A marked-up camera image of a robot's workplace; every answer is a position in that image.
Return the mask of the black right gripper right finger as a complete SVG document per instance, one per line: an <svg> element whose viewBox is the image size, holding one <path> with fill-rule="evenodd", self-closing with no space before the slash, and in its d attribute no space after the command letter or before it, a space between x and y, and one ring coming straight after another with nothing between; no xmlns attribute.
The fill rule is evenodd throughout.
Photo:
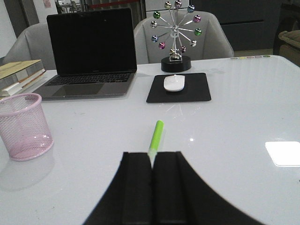
<svg viewBox="0 0 300 225"><path fill-rule="evenodd" d="M154 224L258 225L215 192L181 152L160 152L153 168Z"/></svg>

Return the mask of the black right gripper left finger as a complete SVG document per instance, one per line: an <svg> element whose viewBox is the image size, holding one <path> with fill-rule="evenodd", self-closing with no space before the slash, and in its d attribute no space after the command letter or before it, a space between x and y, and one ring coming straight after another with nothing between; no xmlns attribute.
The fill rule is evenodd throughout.
<svg viewBox="0 0 300 225"><path fill-rule="evenodd" d="M150 225L152 170L147 153L124 152L104 195L85 225Z"/></svg>

